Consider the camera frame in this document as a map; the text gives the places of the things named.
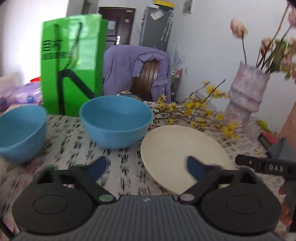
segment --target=brown door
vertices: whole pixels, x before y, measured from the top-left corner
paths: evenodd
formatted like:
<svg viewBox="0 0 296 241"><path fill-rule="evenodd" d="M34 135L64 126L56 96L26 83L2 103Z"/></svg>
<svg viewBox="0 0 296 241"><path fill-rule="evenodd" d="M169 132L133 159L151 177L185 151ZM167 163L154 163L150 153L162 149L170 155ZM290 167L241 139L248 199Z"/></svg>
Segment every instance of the brown door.
<svg viewBox="0 0 296 241"><path fill-rule="evenodd" d="M106 49L112 45L129 45L135 16L134 8L100 7L99 13L109 21Z"/></svg>

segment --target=purple jacket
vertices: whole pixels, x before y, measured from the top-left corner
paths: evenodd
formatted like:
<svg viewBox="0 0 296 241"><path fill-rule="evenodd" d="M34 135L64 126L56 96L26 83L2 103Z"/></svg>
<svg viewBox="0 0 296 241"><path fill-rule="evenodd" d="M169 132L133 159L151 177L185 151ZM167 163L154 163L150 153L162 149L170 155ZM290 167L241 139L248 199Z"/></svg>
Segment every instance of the purple jacket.
<svg viewBox="0 0 296 241"><path fill-rule="evenodd" d="M151 87L153 101L156 102L165 93L167 103L170 103L171 76L167 53L141 46L119 45L105 51L103 94L117 95L129 90L133 78L140 76L144 63L154 59L159 61L159 70L157 79Z"/></svg>

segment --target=green paper bag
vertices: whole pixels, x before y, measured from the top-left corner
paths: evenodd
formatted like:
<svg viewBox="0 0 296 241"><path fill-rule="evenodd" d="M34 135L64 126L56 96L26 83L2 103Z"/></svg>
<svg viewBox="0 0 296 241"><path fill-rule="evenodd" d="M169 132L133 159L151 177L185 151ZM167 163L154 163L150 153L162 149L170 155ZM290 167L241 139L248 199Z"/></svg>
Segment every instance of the green paper bag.
<svg viewBox="0 0 296 241"><path fill-rule="evenodd" d="M100 14L43 23L41 86L49 114L78 116L85 102L102 95L107 25Z"/></svg>

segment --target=gray ribbed panel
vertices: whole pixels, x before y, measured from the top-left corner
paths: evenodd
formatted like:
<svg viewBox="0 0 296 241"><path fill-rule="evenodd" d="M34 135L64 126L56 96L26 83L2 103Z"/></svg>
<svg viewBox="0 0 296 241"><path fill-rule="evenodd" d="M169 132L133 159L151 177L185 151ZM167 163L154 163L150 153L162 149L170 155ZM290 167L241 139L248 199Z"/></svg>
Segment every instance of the gray ribbed panel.
<svg viewBox="0 0 296 241"><path fill-rule="evenodd" d="M78 229L56 236L22 232L14 241L280 241L269 233L257 237L224 234L207 225L194 207L170 196L122 196L97 208Z"/></svg>

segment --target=door handle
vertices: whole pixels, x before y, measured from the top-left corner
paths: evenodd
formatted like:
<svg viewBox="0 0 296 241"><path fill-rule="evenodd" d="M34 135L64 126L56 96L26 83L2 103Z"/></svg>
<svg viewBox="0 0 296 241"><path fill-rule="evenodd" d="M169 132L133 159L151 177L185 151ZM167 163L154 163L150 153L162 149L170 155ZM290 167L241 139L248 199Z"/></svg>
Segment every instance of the door handle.
<svg viewBox="0 0 296 241"><path fill-rule="evenodd" d="M116 45L120 44L120 35L117 36Z"/></svg>

